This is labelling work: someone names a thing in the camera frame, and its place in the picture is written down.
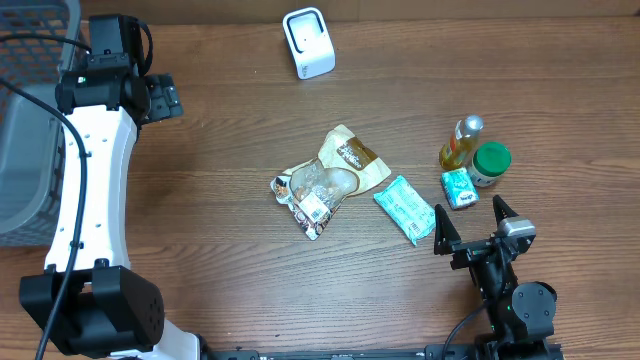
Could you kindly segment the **teal wet wipes packet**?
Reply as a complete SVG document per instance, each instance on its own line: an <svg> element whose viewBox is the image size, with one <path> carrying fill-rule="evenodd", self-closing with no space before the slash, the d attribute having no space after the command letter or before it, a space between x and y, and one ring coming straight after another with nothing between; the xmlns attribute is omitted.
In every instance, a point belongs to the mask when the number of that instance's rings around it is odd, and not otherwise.
<svg viewBox="0 0 640 360"><path fill-rule="evenodd" d="M435 228L435 211L402 175L398 175L374 201L416 247Z"/></svg>

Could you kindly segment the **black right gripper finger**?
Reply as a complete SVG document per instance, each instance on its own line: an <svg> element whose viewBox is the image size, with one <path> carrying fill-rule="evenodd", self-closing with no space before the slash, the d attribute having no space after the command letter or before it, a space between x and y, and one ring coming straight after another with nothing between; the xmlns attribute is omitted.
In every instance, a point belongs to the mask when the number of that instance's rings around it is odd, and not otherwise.
<svg viewBox="0 0 640 360"><path fill-rule="evenodd" d="M461 243L460 235L442 205L436 205L434 211L436 220L434 254L451 254L454 252L454 247Z"/></svg>
<svg viewBox="0 0 640 360"><path fill-rule="evenodd" d="M518 217L518 214L501 198L500 195L494 195L492 203L497 224L500 224L504 219Z"/></svg>

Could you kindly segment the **yellow oil bottle silver cap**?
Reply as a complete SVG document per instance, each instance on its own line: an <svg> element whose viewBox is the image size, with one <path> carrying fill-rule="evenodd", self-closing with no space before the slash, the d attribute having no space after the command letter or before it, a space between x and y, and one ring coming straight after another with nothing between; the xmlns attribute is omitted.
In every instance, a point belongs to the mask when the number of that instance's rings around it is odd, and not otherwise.
<svg viewBox="0 0 640 360"><path fill-rule="evenodd" d="M467 158L475 149L484 128L484 119L469 115L457 122L449 140L442 146L439 162L445 171L464 167Z"/></svg>

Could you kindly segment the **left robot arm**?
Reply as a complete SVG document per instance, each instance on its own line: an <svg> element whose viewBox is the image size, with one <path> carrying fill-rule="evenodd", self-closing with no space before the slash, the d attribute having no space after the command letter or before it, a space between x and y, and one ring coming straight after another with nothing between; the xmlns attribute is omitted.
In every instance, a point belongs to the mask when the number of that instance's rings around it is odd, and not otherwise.
<svg viewBox="0 0 640 360"><path fill-rule="evenodd" d="M65 165L56 233L19 300L43 344L93 359L203 359L206 344L165 316L159 288L136 274L125 240L127 175L144 125L179 117L173 79L154 75L148 26L126 15L89 20L86 60L62 75L49 112Z"/></svg>

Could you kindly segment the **teal white tissue pack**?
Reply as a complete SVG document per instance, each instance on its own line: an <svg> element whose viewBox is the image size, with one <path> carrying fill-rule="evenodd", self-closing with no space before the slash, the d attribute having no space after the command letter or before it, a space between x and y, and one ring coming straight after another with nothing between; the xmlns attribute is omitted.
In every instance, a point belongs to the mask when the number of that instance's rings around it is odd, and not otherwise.
<svg viewBox="0 0 640 360"><path fill-rule="evenodd" d="M453 210L467 208L480 200L465 168L443 172L441 174L441 183L446 199Z"/></svg>

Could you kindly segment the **brown snack pouch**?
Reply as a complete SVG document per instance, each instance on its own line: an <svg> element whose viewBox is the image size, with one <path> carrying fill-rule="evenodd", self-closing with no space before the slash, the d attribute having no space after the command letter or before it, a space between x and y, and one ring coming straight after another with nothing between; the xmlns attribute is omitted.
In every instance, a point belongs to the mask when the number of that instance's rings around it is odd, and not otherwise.
<svg viewBox="0 0 640 360"><path fill-rule="evenodd" d="M314 241L346 198L369 191L390 174L386 163L340 124L327 133L314 158L276 176L270 188Z"/></svg>

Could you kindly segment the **green lid white jar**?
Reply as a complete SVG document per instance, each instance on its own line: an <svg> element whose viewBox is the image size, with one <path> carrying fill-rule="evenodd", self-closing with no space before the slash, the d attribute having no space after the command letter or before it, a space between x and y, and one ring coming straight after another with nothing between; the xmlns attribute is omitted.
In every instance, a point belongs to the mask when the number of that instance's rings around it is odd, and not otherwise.
<svg viewBox="0 0 640 360"><path fill-rule="evenodd" d="M511 152L504 144L487 142L476 150L467 172L475 186L489 187L509 169L511 162Z"/></svg>

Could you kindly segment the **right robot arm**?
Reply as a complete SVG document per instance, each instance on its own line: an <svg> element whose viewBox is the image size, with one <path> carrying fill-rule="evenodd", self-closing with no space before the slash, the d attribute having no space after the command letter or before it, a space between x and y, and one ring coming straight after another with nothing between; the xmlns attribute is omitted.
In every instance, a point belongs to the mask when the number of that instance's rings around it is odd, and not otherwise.
<svg viewBox="0 0 640 360"><path fill-rule="evenodd" d="M498 195L492 199L497 228L488 238L464 242L446 210L435 207L434 253L450 255L451 268L467 269L480 292L482 304L449 333L442 345L425 348L429 359L561 359L559 345L547 338L554 334L557 293L545 282L520 284L512 267L536 237L536 228L518 215ZM455 345L459 331L486 313L491 331L471 344Z"/></svg>

